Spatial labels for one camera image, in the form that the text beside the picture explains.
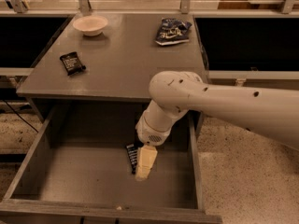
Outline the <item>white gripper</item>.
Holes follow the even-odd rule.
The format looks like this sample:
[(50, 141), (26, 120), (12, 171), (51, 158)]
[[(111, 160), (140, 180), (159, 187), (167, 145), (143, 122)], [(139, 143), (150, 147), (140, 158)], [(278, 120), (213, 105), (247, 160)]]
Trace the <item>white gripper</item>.
[(157, 157), (157, 149), (152, 146), (162, 145), (169, 136), (170, 131), (159, 132), (151, 128), (144, 117), (141, 117), (135, 126), (137, 137), (144, 144), (137, 151), (137, 166), (135, 169), (135, 179), (137, 181), (146, 180)]

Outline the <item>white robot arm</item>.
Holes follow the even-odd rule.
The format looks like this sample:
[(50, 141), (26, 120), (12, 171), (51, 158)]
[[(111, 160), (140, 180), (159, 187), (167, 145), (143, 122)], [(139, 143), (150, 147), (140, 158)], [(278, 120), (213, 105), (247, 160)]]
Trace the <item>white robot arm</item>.
[(163, 71), (149, 83), (151, 101), (135, 126), (143, 144), (135, 179), (148, 178), (173, 125), (199, 111), (299, 149), (299, 91), (206, 84), (193, 72)]

